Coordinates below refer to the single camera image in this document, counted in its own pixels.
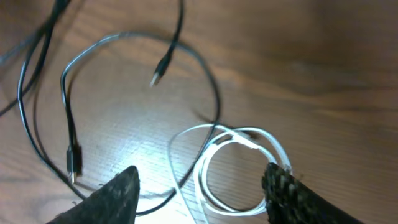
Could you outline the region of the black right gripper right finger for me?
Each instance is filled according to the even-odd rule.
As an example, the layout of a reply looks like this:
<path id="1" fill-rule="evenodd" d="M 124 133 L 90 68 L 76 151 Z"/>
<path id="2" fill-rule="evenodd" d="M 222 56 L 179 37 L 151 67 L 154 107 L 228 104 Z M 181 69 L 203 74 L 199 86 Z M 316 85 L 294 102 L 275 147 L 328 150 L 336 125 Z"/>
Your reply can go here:
<path id="1" fill-rule="evenodd" d="M 362 224 L 275 163 L 268 163 L 261 184 L 270 224 Z"/>

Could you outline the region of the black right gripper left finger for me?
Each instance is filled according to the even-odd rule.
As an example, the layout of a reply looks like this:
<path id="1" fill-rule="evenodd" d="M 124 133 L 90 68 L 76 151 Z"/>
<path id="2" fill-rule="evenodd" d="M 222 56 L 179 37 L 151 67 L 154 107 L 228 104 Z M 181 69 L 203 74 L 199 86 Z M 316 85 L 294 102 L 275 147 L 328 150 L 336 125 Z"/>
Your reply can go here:
<path id="1" fill-rule="evenodd" d="M 140 180 L 129 166 L 87 199 L 61 213 L 50 224 L 134 224 Z"/>

